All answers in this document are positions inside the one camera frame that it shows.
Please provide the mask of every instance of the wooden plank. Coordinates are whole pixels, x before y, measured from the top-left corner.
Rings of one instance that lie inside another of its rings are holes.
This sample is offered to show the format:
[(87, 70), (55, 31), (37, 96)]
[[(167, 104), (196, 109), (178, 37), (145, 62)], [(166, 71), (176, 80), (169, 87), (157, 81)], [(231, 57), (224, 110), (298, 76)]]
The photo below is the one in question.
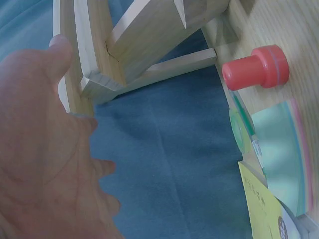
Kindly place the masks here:
[(174, 0), (185, 29), (205, 22), (207, 0)]
[(152, 65), (134, 82), (122, 90), (119, 90), (118, 94), (123, 94), (174, 76), (213, 66), (216, 59), (217, 56), (214, 49), (209, 48)]
[[(228, 6), (228, 0), (209, 2), (205, 22)], [(172, 0), (135, 0), (106, 42), (109, 53), (123, 64), (127, 83), (131, 83), (200, 27), (185, 29)]]
[[(298, 101), (312, 159), (314, 209), (319, 222), (319, 1), (231, 0), (228, 10), (205, 28), (218, 55), (216, 62), (225, 87), (223, 63), (251, 54), (259, 46), (279, 45), (290, 65), (287, 84), (272, 89), (260, 86), (239, 91), (253, 114), (294, 97)], [(256, 155), (244, 160), (258, 165)]]
[(67, 112), (92, 116), (93, 107), (89, 99), (80, 97), (79, 83), (82, 71), (75, 31), (74, 7), (71, 0), (54, 0), (53, 35), (63, 34), (73, 46), (73, 61), (69, 71), (58, 85), (60, 99)]
[(82, 94), (92, 97), (95, 103), (102, 104), (111, 101), (117, 95), (124, 94), (174, 76), (212, 66), (215, 64), (216, 58), (217, 56), (214, 49), (210, 48), (161, 62), (148, 68), (139, 78), (130, 83), (127, 87), (116, 92), (109, 92), (108, 94), (101, 94), (95, 85), (96, 83), (92, 81), (89, 82), (89, 80), (84, 77), (81, 81), (81, 89), (83, 90)]
[(121, 64), (109, 55), (105, 39), (113, 29), (107, 0), (74, 0), (83, 75), (110, 90), (126, 84)]

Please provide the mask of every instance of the light blue sticky note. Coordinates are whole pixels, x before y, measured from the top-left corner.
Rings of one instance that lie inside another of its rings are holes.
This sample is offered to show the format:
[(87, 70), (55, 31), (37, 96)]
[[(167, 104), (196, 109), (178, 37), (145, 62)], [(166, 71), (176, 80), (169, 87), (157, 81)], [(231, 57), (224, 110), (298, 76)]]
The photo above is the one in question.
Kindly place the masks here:
[(269, 190), (295, 216), (305, 213), (300, 148), (287, 102), (252, 115)]

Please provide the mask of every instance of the hand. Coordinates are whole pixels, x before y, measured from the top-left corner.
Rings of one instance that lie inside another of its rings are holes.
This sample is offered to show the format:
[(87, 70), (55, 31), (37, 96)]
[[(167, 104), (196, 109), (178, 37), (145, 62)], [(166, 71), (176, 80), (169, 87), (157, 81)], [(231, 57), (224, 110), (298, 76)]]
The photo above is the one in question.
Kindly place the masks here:
[(0, 63), (0, 227), (8, 238), (121, 239), (119, 202), (98, 179), (111, 161), (90, 157), (94, 119), (67, 114), (57, 85), (72, 49), (58, 35), (45, 50)]

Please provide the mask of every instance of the sticky note pad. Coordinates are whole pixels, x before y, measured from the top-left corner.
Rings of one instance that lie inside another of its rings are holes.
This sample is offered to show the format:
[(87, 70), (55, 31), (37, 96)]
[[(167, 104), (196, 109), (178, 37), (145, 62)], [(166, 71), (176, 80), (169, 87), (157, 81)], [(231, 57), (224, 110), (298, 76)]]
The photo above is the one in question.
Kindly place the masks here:
[(308, 147), (294, 99), (252, 115), (268, 189), (295, 216), (313, 206)]
[(301, 236), (284, 207), (258, 178), (239, 162), (253, 238), (300, 239)]

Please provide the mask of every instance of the red cap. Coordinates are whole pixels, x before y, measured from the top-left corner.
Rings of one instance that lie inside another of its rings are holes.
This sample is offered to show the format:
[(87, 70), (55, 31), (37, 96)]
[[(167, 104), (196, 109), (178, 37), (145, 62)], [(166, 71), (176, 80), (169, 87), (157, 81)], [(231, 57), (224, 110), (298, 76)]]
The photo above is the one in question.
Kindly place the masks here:
[(279, 46), (263, 46), (251, 56), (225, 63), (223, 77), (232, 91), (254, 85), (270, 88), (288, 81), (289, 66)]

